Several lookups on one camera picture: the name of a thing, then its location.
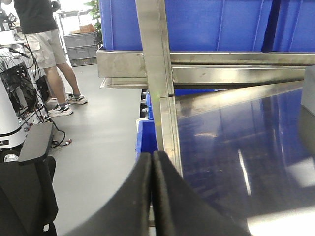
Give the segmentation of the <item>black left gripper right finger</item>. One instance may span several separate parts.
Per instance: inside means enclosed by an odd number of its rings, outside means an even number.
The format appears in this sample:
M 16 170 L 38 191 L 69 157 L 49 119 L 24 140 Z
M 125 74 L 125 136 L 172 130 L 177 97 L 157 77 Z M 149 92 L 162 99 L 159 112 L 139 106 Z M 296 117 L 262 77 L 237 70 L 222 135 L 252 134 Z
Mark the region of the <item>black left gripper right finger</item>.
M 164 151 L 153 153 L 153 210 L 159 236 L 250 235 L 201 199 Z

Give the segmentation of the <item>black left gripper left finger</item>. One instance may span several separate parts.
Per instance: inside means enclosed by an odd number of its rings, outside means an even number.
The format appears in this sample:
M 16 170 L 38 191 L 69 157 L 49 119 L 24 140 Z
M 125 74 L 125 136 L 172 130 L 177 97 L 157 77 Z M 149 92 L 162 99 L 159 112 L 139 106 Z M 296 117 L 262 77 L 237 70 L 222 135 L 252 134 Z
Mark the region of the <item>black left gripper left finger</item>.
M 152 160 L 140 154 L 113 197 L 69 236 L 147 236 L 151 204 Z

